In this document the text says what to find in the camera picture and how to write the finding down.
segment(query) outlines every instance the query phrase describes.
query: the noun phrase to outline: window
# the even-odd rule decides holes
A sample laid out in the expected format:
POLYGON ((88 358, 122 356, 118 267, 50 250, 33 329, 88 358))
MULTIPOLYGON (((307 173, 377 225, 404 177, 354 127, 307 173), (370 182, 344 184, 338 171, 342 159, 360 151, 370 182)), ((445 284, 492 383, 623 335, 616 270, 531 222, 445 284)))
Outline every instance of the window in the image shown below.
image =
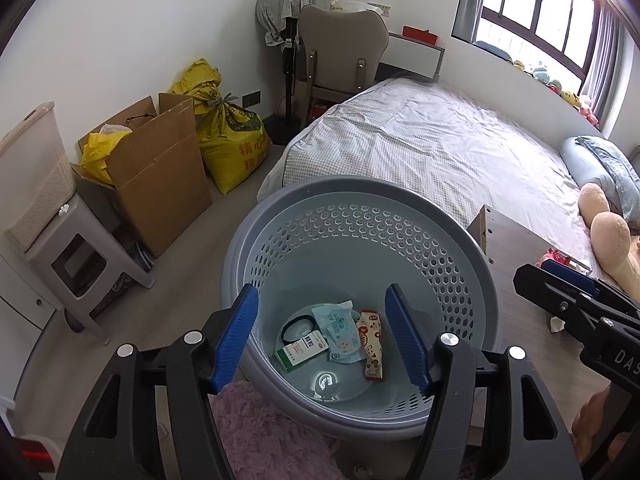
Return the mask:
POLYGON ((579 93, 599 17, 597 0, 483 0, 476 40, 498 46, 531 68, 542 62, 562 89, 579 93))

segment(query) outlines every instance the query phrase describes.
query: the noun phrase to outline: human hand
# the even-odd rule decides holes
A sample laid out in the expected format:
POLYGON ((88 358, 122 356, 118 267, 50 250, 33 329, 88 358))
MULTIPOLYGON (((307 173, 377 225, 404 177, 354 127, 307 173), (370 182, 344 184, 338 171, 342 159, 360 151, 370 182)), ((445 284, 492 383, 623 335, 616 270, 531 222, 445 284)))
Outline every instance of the human hand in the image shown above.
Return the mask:
MULTIPOLYGON (((602 427, 604 408, 609 398, 609 390, 610 388, 607 388, 594 394, 580 409, 571 426, 574 450, 580 463, 587 460, 591 453, 591 447, 593 447, 593 438, 602 427)), ((618 456, 628 439, 629 433, 620 433, 613 439, 609 445, 609 449, 607 449, 607 457, 609 460, 612 461, 618 456)))

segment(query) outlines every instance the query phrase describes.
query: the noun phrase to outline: black rubber band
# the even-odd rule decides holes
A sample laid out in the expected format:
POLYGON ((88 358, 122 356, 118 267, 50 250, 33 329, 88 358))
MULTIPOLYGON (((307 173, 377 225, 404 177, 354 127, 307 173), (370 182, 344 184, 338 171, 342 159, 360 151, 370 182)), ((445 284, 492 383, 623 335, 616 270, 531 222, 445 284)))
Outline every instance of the black rubber band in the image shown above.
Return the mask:
POLYGON ((293 341, 287 341, 286 339, 284 339, 284 335, 285 335, 285 332, 286 332, 286 331, 287 331, 291 326, 295 325, 297 322, 302 321, 302 320, 304 320, 304 319, 306 319, 306 320, 308 320, 308 321, 311 321, 311 323, 313 323, 313 326, 311 327, 311 330, 309 331, 309 333, 313 332, 314 328, 316 327, 316 318, 315 318, 315 317, 310 316, 309 314, 305 314, 304 316, 298 316, 298 317, 295 317, 295 318, 293 318, 291 321, 289 321, 289 322, 284 326, 284 328, 282 329, 282 332, 280 332, 280 339, 282 339, 282 342, 283 342, 285 345, 290 345, 291 343, 295 343, 298 339, 300 339, 300 338, 298 338, 298 339, 294 339, 293 341))

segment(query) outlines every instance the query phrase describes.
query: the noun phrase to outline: yellow sack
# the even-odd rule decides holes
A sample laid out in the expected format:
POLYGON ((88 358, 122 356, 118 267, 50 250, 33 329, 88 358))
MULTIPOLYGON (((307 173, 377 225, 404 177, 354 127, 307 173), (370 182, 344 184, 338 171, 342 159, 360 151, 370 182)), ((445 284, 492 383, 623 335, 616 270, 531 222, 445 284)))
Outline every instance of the yellow sack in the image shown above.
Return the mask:
POLYGON ((202 160, 222 193, 228 193, 267 156, 271 139, 260 116, 222 102, 198 127, 202 160))
MULTIPOLYGON (((105 126, 110 125, 105 124, 100 130, 101 132, 105 131, 105 126)), ((105 159, 111 155, 111 152, 115 150, 118 143, 131 133, 131 129, 129 128, 124 128, 123 126, 118 126, 118 128, 122 129, 113 131, 114 128, 111 126, 110 129, 112 132, 109 134, 90 133, 87 143, 82 149, 82 159, 80 160, 80 166, 85 168, 95 178, 99 178, 101 181, 111 184, 112 186, 113 180, 111 179, 109 170, 107 170, 105 159)))
POLYGON ((193 108, 196 115, 211 111, 207 101, 222 99, 218 87, 222 76, 217 68, 213 68, 206 59, 200 58, 193 63, 182 76, 182 79, 171 87, 172 94, 190 95, 193 97, 193 108))
POLYGON ((196 114, 209 112, 198 127, 198 145, 206 167, 222 193, 228 193, 264 160, 271 139, 260 116, 222 98, 220 72, 197 60, 172 88, 195 99, 196 114))

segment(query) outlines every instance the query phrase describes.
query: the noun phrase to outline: gray plastic basket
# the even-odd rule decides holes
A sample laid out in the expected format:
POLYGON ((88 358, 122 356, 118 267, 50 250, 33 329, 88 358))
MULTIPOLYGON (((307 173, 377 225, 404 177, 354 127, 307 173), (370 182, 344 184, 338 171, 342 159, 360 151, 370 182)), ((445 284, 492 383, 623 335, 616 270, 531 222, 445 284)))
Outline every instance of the gray plastic basket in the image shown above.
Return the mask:
POLYGON ((442 332, 501 346, 496 291, 478 245, 437 206, 381 180, 313 178, 256 206, 229 245, 222 305, 245 283, 258 288, 260 305, 242 371, 286 415, 340 438, 417 436, 429 415, 431 399, 409 382, 383 315, 391 283, 442 332), (364 380, 362 362, 330 363, 326 354, 284 373, 273 354, 285 323, 347 300, 381 314, 383 382, 364 380))

